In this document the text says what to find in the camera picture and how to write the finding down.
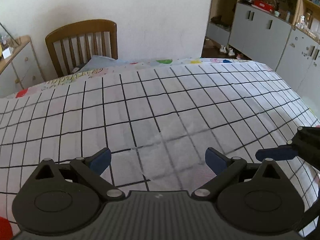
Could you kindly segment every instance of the bed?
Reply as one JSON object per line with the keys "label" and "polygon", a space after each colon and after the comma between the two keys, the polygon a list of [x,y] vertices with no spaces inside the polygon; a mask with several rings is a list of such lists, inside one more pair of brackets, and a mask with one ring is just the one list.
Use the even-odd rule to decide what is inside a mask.
{"label": "bed", "polygon": [[[129,190],[188,190],[215,176],[205,150],[258,163],[257,150],[286,144],[319,120],[268,66],[213,58],[128,63],[76,73],[0,99],[0,216],[44,158],[67,163],[104,147],[101,175]],[[307,210],[318,174],[296,157],[278,164]],[[310,233],[317,219],[300,234]]]}

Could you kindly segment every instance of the drawer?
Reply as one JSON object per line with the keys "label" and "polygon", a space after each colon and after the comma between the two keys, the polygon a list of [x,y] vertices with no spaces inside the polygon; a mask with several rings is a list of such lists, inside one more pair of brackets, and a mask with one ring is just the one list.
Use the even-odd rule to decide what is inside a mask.
{"label": "drawer", "polygon": [[37,64],[33,64],[21,81],[24,89],[44,82]]}
{"label": "drawer", "polygon": [[21,91],[22,87],[16,83],[17,81],[17,76],[10,63],[0,74],[0,98]]}
{"label": "drawer", "polygon": [[31,43],[28,43],[13,59],[12,64],[20,80],[24,78],[28,69],[36,61]]}

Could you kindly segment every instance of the white wall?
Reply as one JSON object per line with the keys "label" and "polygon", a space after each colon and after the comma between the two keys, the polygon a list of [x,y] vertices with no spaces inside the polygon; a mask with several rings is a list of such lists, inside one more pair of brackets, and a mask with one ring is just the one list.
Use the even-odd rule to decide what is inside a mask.
{"label": "white wall", "polygon": [[0,0],[0,21],[30,35],[47,79],[56,77],[45,37],[77,21],[109,19],[124,60],[200,57],[211,0]]}

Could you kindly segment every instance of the cabinet door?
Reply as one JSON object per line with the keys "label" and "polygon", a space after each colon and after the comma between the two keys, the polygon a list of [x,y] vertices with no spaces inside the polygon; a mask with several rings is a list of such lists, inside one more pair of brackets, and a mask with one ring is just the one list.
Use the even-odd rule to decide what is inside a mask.
{"label": "cabinet door", "polygon": [[265,39],[269,15],[258,9],[252,8],[248,22],[245,44],[242,52],[252,60],[261,62],[265,51]]}
{"label": "cabinet door", "polygon": [[276,72],[297,93],[317,47],[318,44],[303,32],[298,29],[291,30]]}
{"label": "cabinet door", "polygon": [[260,62],[266,64],[272,70],[276,70],[279,60],[287,43],[291,25],[268,15],[268,20],[263,23],[262,54]]}
{"label": "cabinet door", "polygon": [[252,11],[253,8],[237,3],[229,44],[239,51],[243,50],[247,33],[249,32],[248,24]]}
{"label": "cabinet door", "polygon": [[36,63],[31,44],[28,43],[15,57],[12,59],[12,65],[17,72],[20,80],[24,78],[31,65]]}
{"label": "cabinet door", "polygon": [[320,58],[314,60],[298,88],[297,94],[310,107],[316,116],[320,116]]}
{"label": "cabinet door", "polygon": [[44,82],[40,70],[36,64],[32,65],[28,72],[26,73],[25,77],[21,81],[22,86],[24,89],[32,87],[34,85],[40,84]]}
{"label": "cabinet door", "polygon": [[17,76],[10,63],[0,74],[0,98],[4,98],[22,90]]}

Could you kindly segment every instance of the chair backrest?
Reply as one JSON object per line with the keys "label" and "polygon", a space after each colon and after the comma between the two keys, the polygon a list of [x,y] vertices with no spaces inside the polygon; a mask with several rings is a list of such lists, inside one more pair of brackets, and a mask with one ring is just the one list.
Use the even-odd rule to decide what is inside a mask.
{"label": "chair backrest", "polygon": [[[105,32],[109,32],[110,36],[110,49],[111,49],[111,57],[114,59],[118,59],[118,48],[117,48],[117,25],[113,21],[97,19],[97,20],[87,20],[77,23],[72,23],[65,25],[63,27],[58,28],[57,30],[51,32],[45,38],[45,43],[47,44],[47,48],[49,51],[50,58],[52,60],[53,66],[57,72],[58,77],[64,76],[62,72],[62,68],[57,56],[57,52],[54,46],[54,43],[60,41],[61,51],[63,62],[65,64],[67,73],[70,74],[70,67],[68,64],[68,57],[64,46],[65,39],[69,40],[69,50],[71,56],[71,62],[73,68],[77,66],[75,52],[72,44],[72,38],[76,38],[77,50],[78,50],[78,59],[79,64],[84,64],[84,56],[81,47],[80,37],[84,36],[84,44],[86,51],[86,62],[91,59],[91,51],[93,51],[93,55],[98,55],[98,43],[97,43],[97,35],[101,34],[101,46],[102,46],[102,56],[107,55],[106,50],[106,41],[105,41]],[[89,34],[93,34],[93,50],[90,50],[89,46]]]}

